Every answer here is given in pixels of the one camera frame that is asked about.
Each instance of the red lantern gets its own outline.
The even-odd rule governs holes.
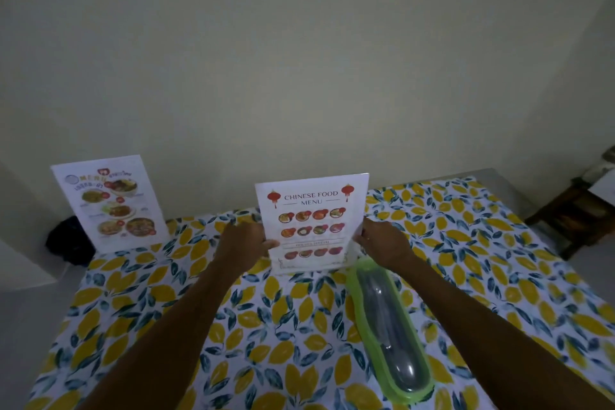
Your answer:
[[[277,201],[280,199],[280,196],[281,196],[280,193],[276,193],[273,190],[271,190],[271,193],[269,195],[267,195],[267,199],[271,200],[271,202],[273,203],[275,209],[277,209]]]
[[[342,193],[346,196],[346,203],[348,202],[348,196],[354,191],[354,187],[352,185],[346,185],[342,188]]]

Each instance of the leaf pattern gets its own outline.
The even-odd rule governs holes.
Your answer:
[[[365,211],[390,221],[445,279],[613,397],[613,308],[480,182],[370,190]],[[196,281],[226,225],[252,220],[255,209],[172,219],[166,245],[92,260],[27,409],[75,407]],[[416,407],[492,408],[421,298],[394,278],[436,383]],[[345,283],[343,270],[272,276],[270,261],[260,260],[226,293],[178,408],[404,407],[383,400]]]

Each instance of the lemon print tablecloth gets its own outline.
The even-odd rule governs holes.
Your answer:
[[[365,212],[390,220],[450,282],[615,395],[615,313],[519,218],[471,177],[370,190]],[[220,233],[257,210],[168,222],[172,241],[96,257],[35,383],[29,410],[67,410],[189,288]],[[343,271],[274,277],[263,259],[220,306],[181,410],[398,410],[382,395],[354,323]],[[492,408],[425,303],[396,278],[436,382],[419,409]]]

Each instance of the chinese food menu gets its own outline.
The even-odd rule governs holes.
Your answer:
[[[141,156],[60,164],[51,170],[99,252],[169,240]]]
[[[275,274],[334,269],[356,258],[369,174],[256,184]]]

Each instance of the green container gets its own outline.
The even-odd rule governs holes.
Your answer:
[[[431,370],[389,273],[371,258],[360,258],[350,269],[346,287],[384,395],[403,405],[424,399],[434,388]]]

